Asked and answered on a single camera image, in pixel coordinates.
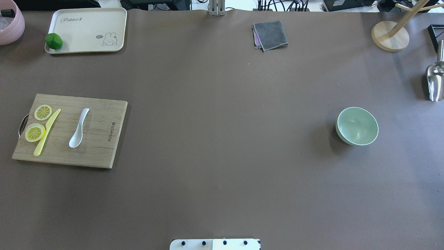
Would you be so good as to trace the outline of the lemon slice far side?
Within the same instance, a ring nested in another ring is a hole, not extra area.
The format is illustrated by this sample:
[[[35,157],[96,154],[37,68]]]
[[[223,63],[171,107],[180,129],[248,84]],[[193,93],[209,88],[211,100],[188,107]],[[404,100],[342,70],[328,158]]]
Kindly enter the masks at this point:
[[[34,112],[36,120],[43,121],[49,119],[53,113],[53,109],[49,105],[38,106]]]

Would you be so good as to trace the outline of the green ceramic bowl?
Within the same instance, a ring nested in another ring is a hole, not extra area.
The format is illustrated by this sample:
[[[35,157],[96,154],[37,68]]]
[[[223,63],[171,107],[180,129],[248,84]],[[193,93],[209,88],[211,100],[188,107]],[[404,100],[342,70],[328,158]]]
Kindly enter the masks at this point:
[[[349,107],[336,119],[337,135],[347,144],[364,146],[373,143],[379,134],[374,116],[360,107]]]

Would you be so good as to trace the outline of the yellow plastic knife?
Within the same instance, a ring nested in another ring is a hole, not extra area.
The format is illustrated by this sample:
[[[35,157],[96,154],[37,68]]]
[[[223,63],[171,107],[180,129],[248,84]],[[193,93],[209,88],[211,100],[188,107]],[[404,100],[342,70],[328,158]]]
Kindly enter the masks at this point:
[[[46,128],[45,135],[43,136],[42,139],[40,139],[40,141],[39,141],[39,143],[37,144],[37,146],[36,146],[36,148],[35,148],[35,150],[34,150],[34,153],[33,153],[33,155],[34,155],[35,157],[38,157],[38,156],[41,154],[42,149],[43,149],[43,146],[44,146],[45,141],[46,141],[46,138],[48,137],[49,132],[50,132],[50,130],[51,130],[51,127],[52,127],[54,121],[56,120],[57,116],[60,114],[60,112],[61,112],[61,109],[57,109],[57,110],[51,115],[51,117],[49,117],[49,120],[46,122],[46,125],[45,125],[45,128]]]

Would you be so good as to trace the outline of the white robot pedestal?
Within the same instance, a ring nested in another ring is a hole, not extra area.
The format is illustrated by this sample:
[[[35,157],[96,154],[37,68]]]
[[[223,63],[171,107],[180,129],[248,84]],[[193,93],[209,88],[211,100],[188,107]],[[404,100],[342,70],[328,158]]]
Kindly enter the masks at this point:
[[[170,250],[260,250],[259,239],[176,239],[169,247]]]

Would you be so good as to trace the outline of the pink bowl with ice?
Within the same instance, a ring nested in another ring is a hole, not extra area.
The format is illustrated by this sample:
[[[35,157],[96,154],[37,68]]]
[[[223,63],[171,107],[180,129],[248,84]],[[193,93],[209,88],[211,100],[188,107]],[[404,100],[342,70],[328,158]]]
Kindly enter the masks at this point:
[[[12,9],[15,17],[9,21],[8,25],[1,27],[0,45],[7,45],[17,41],[24,33],[25,22],[21,10],[13,0],[1,0],[1,10]]]

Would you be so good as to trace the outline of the green lime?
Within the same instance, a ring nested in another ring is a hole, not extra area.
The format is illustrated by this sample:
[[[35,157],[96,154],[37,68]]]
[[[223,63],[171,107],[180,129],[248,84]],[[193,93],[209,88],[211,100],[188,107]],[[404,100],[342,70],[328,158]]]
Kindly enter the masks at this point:
[[[45,37],[45,43],[50,49],[58,50],[62,48],[62,38],[57,33],[49,33]]]

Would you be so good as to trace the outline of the black wine glass rack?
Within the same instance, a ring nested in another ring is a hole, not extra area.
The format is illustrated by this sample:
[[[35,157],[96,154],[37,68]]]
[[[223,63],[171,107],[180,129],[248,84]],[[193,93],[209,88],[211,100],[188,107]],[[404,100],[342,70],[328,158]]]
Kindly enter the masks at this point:
[[[438,52],[439,41],[442,41],[443,38],[440,36],[444,33],[444,25],[443,24],[430,24],[427,28],[431,42],[433,44],[435,52]]]

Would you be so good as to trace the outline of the grey folded cloth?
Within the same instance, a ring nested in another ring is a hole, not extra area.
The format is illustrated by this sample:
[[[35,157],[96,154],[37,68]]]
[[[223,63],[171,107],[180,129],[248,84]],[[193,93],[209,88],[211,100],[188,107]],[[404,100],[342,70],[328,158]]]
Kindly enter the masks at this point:
[[[280,47],[287,47],[289,44],[281,20],[254,23],[252,32],[254,46],[264,52]]]

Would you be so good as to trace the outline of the aluminium frame post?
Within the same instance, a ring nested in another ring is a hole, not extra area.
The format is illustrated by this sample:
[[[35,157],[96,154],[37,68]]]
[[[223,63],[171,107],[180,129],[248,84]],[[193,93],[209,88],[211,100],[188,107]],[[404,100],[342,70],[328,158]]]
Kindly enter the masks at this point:
[[[225,0],[208,0],[210,16],[225,16]]]

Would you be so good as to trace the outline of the cream rabbit tray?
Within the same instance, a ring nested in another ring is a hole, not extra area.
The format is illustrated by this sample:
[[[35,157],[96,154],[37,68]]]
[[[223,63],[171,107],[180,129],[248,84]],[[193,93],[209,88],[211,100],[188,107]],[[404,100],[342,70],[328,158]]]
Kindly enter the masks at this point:
[[[117,52],[123,48],[127,11],[122,8],[61,9],[53,15],[49,33],[62,39],[60,49],[49,54],[81,52]]]

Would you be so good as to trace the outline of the wooden mug tree stand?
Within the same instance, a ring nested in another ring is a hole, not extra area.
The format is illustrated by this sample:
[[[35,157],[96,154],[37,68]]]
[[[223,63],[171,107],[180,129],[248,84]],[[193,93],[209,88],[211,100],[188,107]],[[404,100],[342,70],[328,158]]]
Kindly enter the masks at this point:
[[[412,8],[397,3],[395,6],[407,11],[406,15],[398,22],[381,21],[373,26],[371,38],[377,46],[387,52],[400,52],[409,44],[409,34],[404,26],[418,12],[443,7],[444,4],[437,4],[425,7],[428,0],[419,0]]]

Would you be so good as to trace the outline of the steel scoop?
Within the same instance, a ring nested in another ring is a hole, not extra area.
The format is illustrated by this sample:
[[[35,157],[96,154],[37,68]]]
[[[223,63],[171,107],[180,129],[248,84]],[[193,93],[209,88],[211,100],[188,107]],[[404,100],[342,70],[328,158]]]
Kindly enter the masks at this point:
[[[430,101],[438,102],[444,98],[444,51],[443,41],[438,43],[437,61],[426,69]]]

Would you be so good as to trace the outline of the white plastic spoon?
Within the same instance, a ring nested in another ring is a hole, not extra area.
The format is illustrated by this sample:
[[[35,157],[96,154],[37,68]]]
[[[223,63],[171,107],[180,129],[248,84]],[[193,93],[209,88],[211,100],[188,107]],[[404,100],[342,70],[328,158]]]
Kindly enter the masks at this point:
[[[82,110],[82,113],[81,113],[79,120],[78,120],[76,131],[74,132],[73,136],[71,137],[71,139],[68,143],[70,148],[76,148],[81,144],[82,139],[83,139],[84,120],[85,120],[89,110],[90,110],[89,108],[84,108]]]

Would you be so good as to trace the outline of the bamboo cutting board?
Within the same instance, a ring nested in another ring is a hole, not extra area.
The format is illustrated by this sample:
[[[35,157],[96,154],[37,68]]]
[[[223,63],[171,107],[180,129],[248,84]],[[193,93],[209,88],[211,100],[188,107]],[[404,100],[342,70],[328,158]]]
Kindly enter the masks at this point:
[[[13,159],[112,168],[127,110],[126,101],[37,94],[29,111],[27,125],[37,122],[34,112],[41,105],[49,105],[54,111],[61,109],[41,154],[33,155],[37,142],[26,141],[22,134],[13,152]],[[88,108],[89,112],[84,120],[83,139],[78,147],[71,148],[68,143],[76,131],[84,108]]]

